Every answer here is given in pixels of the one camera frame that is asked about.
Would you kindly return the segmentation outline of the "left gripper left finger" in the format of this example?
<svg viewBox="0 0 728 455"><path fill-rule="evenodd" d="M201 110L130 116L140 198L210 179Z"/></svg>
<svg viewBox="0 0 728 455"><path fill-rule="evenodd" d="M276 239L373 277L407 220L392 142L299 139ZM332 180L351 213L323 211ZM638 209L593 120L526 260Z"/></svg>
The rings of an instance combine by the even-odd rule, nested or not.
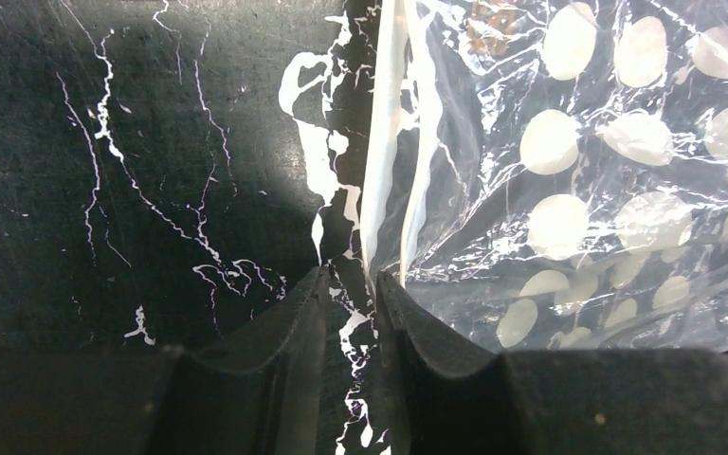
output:
<svg viewBox="0 0 728 455"><path fill-rule="evenodd" d="M233 333L171 347L147 454L313 454L330 301L327 267Z"/></svg>

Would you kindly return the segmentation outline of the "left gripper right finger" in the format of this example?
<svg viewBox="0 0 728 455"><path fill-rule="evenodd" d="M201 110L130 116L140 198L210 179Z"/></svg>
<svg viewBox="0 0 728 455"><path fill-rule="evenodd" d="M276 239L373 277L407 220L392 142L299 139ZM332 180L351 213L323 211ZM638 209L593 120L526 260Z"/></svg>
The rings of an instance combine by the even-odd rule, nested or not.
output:
<svg viewBox="0 0 728 455"><path fill-rule="evenodd" d="M728 355L492 354L376 279L412 454L728 454Z"/></svg>

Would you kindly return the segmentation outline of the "clear polka dot zip bag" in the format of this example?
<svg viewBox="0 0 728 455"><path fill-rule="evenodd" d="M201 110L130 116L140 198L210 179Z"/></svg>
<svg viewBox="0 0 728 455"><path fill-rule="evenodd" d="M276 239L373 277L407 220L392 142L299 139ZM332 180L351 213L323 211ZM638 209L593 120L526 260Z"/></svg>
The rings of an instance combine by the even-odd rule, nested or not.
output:
<svg viewBox="0 0 728 455"><path fill-rule="evenodd" d="M491 352L728 353L728 1L386 1L360 226Z"/></svg>

